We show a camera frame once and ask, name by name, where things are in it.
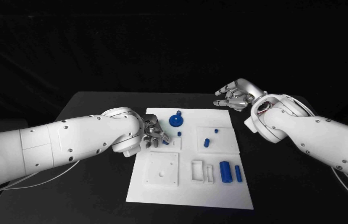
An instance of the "blue object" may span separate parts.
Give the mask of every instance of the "blue object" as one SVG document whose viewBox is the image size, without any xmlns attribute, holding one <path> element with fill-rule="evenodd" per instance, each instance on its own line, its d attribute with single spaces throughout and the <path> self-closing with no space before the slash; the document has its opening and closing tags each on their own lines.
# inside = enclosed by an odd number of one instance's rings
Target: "blue object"
<svg viewBox="0 0 348 224">
<path fill-rule="evenodd" d="M 209 147 L 209 142 L 210 142 L 210 140 L 208 138 L 206 141 L 205 141 L 205 147 Z"/>
<path fill-rule="evenodd" d="M 231 183 L 232 174 L 231 174 L 231 163 L 228 161 L 221 162 L 221 172 L 222 172 L 223 183 Z"/>
<path fill-rule="evenodd" d="M 235 169 L 236 169 L 236 175 L 238 175 L 238 182 L 242 182 L 242 174 L 241 174 L 239 165 L 235 166 Z"/>
<path fill-rule="evenodd" d="M 182 117 L 182 111 L 177 111 L 177 114 L 170 117 L 169 123 L 173 127 L 179 127 L 182 126 L 183 122 L 185 122 L 185 119 Z"/>
</svg>

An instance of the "robotic arm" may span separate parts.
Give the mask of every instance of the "robotic arm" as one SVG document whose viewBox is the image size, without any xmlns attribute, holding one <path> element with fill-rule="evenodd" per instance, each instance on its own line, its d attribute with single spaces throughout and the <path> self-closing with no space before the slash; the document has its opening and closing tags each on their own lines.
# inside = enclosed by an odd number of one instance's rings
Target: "robotic arm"
<svg viewBox="0 0 348 224">
<path fill-rule="evenodd" d="M 272 143 L 291 137 L 300 150 L 340 171 L 348 173 L 348 126 L 315 116 L 307 106 L 288 95 L 264 92 L 252 82 L 238 79 L 216 96 L 226 93 L 226 100 L 216 106 L 242 111 L 252 104 L 246 126 Z"/>
<path fill-rule="evenodd" d="M 169 142 L 157 116 L 144 118 L 127 107 L 101 115 L 71 118 L 32 128 L 0 133 L 0 184 L 44 170 L 87 159 L 111 146 L 126 157 Z"/>
</svg>

